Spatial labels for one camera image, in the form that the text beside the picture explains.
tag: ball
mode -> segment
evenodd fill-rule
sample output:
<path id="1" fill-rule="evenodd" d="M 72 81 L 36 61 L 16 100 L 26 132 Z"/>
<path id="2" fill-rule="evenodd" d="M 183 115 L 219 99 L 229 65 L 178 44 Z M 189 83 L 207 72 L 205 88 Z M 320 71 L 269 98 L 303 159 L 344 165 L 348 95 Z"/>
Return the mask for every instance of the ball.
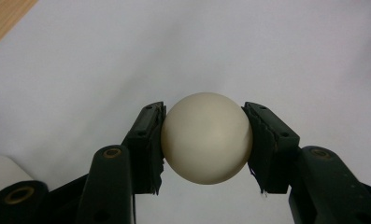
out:
<path id="1" fill-rule="evenodd" d="M 251 152 L 252 128 L 234 101 L 201 92 L 183 98 L 167 113 L 161 143 L 178 175 L 197 184 L 218 184 L 244 167 Z"/>

